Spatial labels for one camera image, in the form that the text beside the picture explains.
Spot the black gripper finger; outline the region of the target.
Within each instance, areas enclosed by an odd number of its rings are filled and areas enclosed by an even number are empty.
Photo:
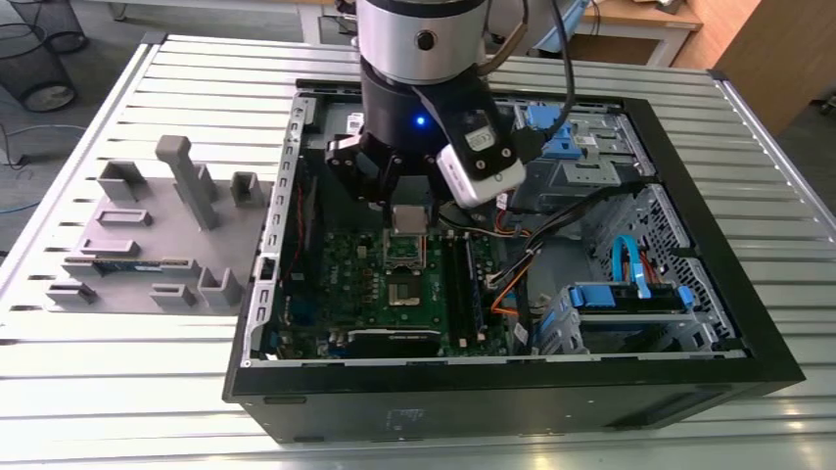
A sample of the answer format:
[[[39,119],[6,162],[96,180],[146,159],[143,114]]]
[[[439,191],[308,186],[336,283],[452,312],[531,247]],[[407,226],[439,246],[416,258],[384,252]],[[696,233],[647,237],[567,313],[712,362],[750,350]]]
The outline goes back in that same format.
[[[412,179],[426,180],[427,191],[422,196]],[[419,208],[426,215],[426,225],[435,228],[439,223],[442,206],[451,200],[451,191],[442,175],[436,157],[431,155],[408,155],[394,153],[390,157],[390,227],[394,227],[395,207],[407,205],[408,209]]]
[[[378,172],[364,172],[358,159],[371,158]],[[396,189],[396,157],[388,148],[370,143],[364,134],[338,134],[326,147],[326,166],[331,169],[356,202],[371,203],[382,210],[383,226],[394,222],[392,196]]]

